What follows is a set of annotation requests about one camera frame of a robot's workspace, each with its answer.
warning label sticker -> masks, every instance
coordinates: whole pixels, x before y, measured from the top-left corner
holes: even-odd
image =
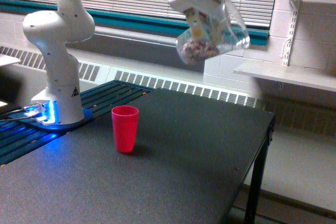
[[[77,96],[77,95],[79,95],[79,92],[78,92],[78,89],[77,89],[77,87],[75,87],[75,89],[74,89],[74,91],[73,91],[73,93],[72,93],[72,96],[71,96],[71,97],[75,97],[75,96]]]

cable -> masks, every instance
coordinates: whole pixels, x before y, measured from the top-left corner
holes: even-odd
[[[0,122],[19,121],[19,120],[24,120],[24,119],[29,119],[29,118],[38,118],[39,116],[42,116],[42,113],[38,113],[35,115],[31,115],[31,116],[25,116],[23,118],[1,119]]]
[[[4,118],[6,116],[9,116],[9,115],[12,115],[12,114],[15,114],[15,113],[18,113],[18,112],[23,112],[23,111],[24,111],[24,109],[9,111],[9,112],[1,114],[0,118]]]

black table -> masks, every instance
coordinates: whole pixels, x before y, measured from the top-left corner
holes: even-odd
[[[274,115],[166,90],[140,110],[132,155],[114,150],[110,115],[0,169],[2,223],[218,223],[253,161],[252,223]]]

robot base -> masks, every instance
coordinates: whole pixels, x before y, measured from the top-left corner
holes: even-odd
[[[29,124],[33,127],[43,129],[43,130],[48,130],[48,131],[72,131],[76,128],[81,127],[84,124],[87,124],[91,119],[92,119],[92,112],[84,109],[83,108],[83,113],[84,113],[84,119],[77,122],[77,123],[72,123],[72,124],[59,124],[59,125],[43,125],[39,122],[37,122],[34,119],[23,119],[19,120],[19,122]],[[22,118],[25,117],[24,113],[16,113],[13,115],[9,116],[11,119],[16,119],[16,118]]]

blue led light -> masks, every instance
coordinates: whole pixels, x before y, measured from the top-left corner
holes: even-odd
[[[26,112],[30,112],[32,110],[37,110],[37,109],[38,109],[38,107],[30,107],[30,108],[26,109]]]
[[[52,101],[49,101],[47,104],[47,111],[48,111],[48,121],[49,123],[55,123],[56,122],[56,108],[55,104]]]

